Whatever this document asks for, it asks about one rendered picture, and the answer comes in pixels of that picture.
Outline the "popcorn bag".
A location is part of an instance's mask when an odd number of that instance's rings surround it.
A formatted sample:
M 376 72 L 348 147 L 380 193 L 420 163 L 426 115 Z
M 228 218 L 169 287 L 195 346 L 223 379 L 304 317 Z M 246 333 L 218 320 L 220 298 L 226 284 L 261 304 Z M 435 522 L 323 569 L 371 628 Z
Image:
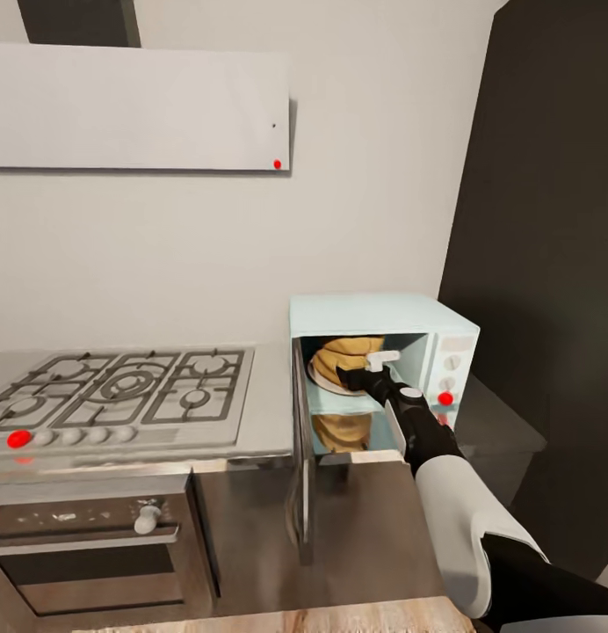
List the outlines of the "popcorn bag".
M 314 367 L 322 377 L 341 384 L 335 367 L 345 371 L 366 367 L 365 356 L 378 353 L 384 335 L 314 335 L 316 341 Z

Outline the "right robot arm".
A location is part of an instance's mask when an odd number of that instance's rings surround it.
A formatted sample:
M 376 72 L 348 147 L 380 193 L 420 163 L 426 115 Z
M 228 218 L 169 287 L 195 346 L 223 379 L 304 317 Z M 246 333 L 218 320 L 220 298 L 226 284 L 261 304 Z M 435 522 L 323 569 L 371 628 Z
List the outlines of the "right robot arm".
M 424 394 L 390 380 L 382 363 L 335 367 L 341 385 L 379 402 L 403 460 L 410 463 L 440 577 L 452 604 L 492 633 L 608 633 L 608 588 L 550 564 L 530 533 L 496 500 L 440 425 Z

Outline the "microwave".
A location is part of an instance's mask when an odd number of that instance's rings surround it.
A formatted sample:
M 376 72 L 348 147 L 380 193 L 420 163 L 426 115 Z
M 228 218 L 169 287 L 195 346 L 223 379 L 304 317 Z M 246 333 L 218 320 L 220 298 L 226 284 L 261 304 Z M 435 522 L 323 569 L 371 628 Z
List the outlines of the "microwave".
M 295 474 L 286 500 L 287 530 L 300 565 L 314 563 L 315 451 L 310 411 L 382 408 L 364 390 L 331 382 L 314 367 L 314 335 L 384 335 L 390 380 L 420 390 L 432 405 L 460 404 L 481 329 L 425 293 L 290 295 Z M 298 525 L 293 520 L 297 499 Z

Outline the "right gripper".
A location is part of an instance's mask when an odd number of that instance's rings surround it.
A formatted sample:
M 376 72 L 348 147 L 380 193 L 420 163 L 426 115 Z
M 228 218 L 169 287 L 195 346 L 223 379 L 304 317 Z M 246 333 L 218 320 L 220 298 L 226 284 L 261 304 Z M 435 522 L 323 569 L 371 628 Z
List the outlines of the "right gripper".
M 335 367 L 341 385 L 347 385 L 351 391 L 364 390 L 373 397 L 375 386 L 383 379 L 390 379 L 389 367 L 382 367 L 379 372 L 370 372 L 365 368 L 345 371 L 340 367 Z

